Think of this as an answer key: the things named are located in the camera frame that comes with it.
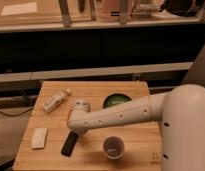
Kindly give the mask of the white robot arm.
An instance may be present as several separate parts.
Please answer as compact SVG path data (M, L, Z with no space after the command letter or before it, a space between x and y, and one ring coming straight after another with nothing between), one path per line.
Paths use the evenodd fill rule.
M205 87L200 85L180 85L93 112L76 105L67 125L85 133L151 121L162 123L162 171L205 171Z

